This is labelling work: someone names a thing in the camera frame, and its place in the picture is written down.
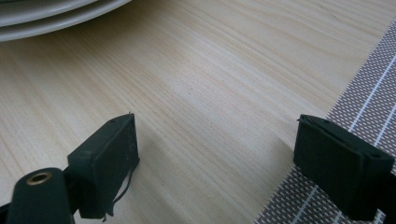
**wood grain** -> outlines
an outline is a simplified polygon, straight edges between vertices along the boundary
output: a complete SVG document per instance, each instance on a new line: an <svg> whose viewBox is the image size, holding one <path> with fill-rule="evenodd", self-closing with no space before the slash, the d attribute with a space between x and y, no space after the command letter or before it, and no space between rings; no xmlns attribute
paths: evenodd
<svg viewBox="0 0 396 224"><path fill-rule="evenodd" d="M0 204L130 111L141 162L109 223L252 222L291 167L295 120L325 117L395 11L393 0L135 0L0 43Z"/></svg>

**white plate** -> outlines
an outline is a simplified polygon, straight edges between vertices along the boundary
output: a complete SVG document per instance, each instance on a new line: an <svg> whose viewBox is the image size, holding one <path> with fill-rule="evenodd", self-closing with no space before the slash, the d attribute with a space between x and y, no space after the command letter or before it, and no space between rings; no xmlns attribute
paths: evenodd
<svg viewBox="0 0 396 224"><path fill-rule="evenodd" d="M0 4L0 27L40 20L96 0L23 0Z"/></svg>
<svg viewBox="0 0 396 224"><path fill-rule="evenodd" d="M61 30L103 15L130 1L131 0L100 0L88 4L85 7L80 7L42 20L0 27L0 41L20 39Z"/></svg>

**light wood surface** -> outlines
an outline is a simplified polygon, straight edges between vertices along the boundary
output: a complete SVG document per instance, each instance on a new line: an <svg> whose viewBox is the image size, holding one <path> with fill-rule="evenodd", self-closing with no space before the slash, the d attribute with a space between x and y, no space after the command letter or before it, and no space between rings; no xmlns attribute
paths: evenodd
<svg viewBox="0 0 396 224"><path fill-rule="evenodd" d="M0 43L0 204L132 112L141 162L108 223L251 223L292 165L296 119L326 116L395 11L394 0L135 0Z"/></svg>

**gray placemat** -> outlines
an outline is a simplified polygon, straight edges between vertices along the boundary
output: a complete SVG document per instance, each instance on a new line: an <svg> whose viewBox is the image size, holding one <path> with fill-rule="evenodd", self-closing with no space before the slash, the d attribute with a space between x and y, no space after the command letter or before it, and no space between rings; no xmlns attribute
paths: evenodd
<svg viewBox="0 0 396 224"><path fill-rule="evenodd" d="M396 21L389 27L327 119L396 156ZM255 223L382 223L344 217L329 197L294 166Z"/></svg>

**black plastic part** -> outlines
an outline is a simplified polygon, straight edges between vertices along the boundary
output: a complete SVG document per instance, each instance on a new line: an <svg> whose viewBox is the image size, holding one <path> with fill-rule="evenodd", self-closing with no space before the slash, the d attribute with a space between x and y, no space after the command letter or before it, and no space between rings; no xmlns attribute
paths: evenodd
<svg viewBox="0 0 396 224"><path fill-rule="evenodd" d="M57 168L34 171L14 188L7 223L70 224L64 174Z"/></svg>
<svg viewBox="0 0 396 224"><path fill-rule="evenodd" d="M103 218L112 211L125 176L139 163L134 115L108 121L67 159L67 172L82 195L81 217Z"/></svg>
<svg viewBox="0 0 396 224"><path fill-rule="evenodd" d="M0 223L6 223L7 221L7 214L9 209L9 203L4 204L0 207Z"/></svg>
<svg viewBox="0 0 396 224"><path fill-rule="evenodd" d="M294 162L354 220L373 220L394 158L326 120L301 115Z"/></svg>
<svg viewBox="0 0 396 224"><path fill-rule="evenodd" d="M391 175L380 186L377 204L378 208L387 215L384 224L396 223L396 176Z"/></svg>

